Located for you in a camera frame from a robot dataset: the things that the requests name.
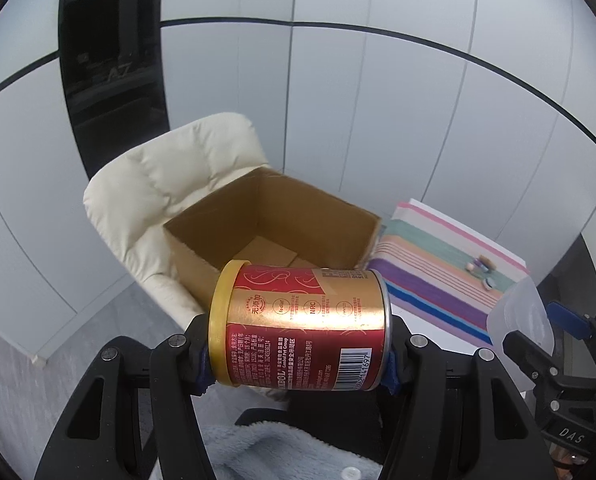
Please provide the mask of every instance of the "black panel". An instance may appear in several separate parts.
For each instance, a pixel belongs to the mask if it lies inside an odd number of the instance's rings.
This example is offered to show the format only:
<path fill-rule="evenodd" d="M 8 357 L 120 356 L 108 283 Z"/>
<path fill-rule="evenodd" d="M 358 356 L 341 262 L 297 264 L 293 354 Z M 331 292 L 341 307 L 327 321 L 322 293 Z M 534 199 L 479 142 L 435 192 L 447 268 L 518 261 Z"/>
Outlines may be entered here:
<path fill-rule="evenodd" d="M 160 0 L 60 0 L 66 107 L 89 177 L 169 130 Z"/>

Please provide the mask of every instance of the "metal screw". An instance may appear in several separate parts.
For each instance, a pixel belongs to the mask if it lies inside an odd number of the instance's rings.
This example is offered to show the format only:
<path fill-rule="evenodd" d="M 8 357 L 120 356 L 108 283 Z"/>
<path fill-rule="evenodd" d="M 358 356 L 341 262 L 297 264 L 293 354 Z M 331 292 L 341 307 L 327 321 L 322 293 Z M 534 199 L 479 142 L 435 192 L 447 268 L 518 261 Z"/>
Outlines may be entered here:
<path fill-rule="evenodd" d="M 586 464 L 588 461 L 588 458 L 586 456 L 580 456 L 575 453 L 570 454 L 569 459 L 572 461 L 572 463 L 576 465 L 583 465 Z"/>
<path fill-rule="evenodd" d="M 187 342 L 187 338 L 182 334 L 174 334 L 169 338 L 169 346 L 178 348 Z"/>
<path fill-rule="evenodd" d="M 496 354 L 489 350 L 489 348 L 481 348 L 478 350 L 478 355 L 480 356 L 480 359 L 483 359 L 484 361 L 493 361 L 494 357 L 496 357 Z"/>
<path fill-rule="evenodd" d="M 102 350 L 100 357 L 102 358 L 102 361 L 112 361 L 113 359 L 115 359 L 117 357 L 117 355 L 118 355 L 117 349 L 115 349 L 111 346 L 109 348 L 105 348 L 104 350 Z"/>
<path fill-rule="evenodd" d="M 429 340 L 425 336 L 420 334 L 412 335 L 409 341 L 413 346 L 416 346 L 418 348 L 424 348 L 429 343 Z"/>

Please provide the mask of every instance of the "small figurine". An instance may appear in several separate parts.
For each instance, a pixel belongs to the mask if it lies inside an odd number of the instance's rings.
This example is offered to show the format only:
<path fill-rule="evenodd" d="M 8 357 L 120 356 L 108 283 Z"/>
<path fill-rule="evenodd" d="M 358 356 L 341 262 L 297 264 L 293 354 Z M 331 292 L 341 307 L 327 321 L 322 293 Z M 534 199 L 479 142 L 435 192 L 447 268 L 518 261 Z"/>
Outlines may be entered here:
<path fill-rule="evenodd" d="M 472 262 L 464 266 L 467 272 L 470 272 L 474 275 L 476 272 L 476 267 L 485 274 L 490 274 L 491 272 L 496 270 L 496 265 L 494 264 L 494 262 L 492 262 L 488 257 L 483 256 L 482 254 L 478 256 L 478 258 L 474 258 Z"/>

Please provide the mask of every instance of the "barcode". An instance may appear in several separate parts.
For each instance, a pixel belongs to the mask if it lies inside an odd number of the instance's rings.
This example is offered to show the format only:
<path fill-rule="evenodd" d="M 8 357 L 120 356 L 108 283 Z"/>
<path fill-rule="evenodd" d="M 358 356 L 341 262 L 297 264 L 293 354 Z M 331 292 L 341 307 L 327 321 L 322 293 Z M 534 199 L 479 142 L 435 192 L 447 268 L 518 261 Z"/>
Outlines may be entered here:
<path fill-rule="evenodd" d="M 371 364 L 370 348 L 341 348 L 334 390 L 359 390 Z"/>

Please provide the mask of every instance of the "purple stripe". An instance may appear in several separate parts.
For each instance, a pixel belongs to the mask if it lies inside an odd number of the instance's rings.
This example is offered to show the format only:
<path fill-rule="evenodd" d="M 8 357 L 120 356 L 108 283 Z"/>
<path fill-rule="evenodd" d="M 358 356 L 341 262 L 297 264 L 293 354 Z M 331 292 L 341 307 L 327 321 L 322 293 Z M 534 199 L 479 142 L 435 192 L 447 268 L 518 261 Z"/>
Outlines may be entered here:
<path fill-rule="evenodd" d="M 435 325 L 443 332 L 449 333 L 451 335 L 455 335 L 457 338 L 462 339 L 463 341 L 466 341 L 467 343 L 472 344 L 473 346 L 475 346 L 477 348 L 489 347 L 489 345 L 486 344 L 481 339 L 478 339 L 477 337 L 474 337 L 471 334 L 467 334 L 466 332 L 463 332 L 459 328 L 457 328 L 453 325 L 450 325 L 447 322 L 444 322 L 442 319 L 438 319 L 436 316 L 427 314 L 424 310 L 420 310 L 418 307 L 412 305 L 411 303 L 408 303 L 407 301 L 401 300 L 400 298 L 391 298 L 391 302 L 395 306 L 399 306 L 400 308 L 402 308 L 403 310 L 406 310 L 407 312 L 413 314 L 414 316 L 419 317 L 420 319 L 424 319 L 428 323 Z"/>
<path fill-rule="evenodd" d="M 472 323 L 485 332 L 487 331 L 487 314 L 444 290 L 440 290 L 431 283 L 425 282 L 406 270 L 399 269 L 382 258 L 374 258 L 369 262 L 367 268 L 377 270 L 388 282 L 413 292 L 429 303 Z"/>

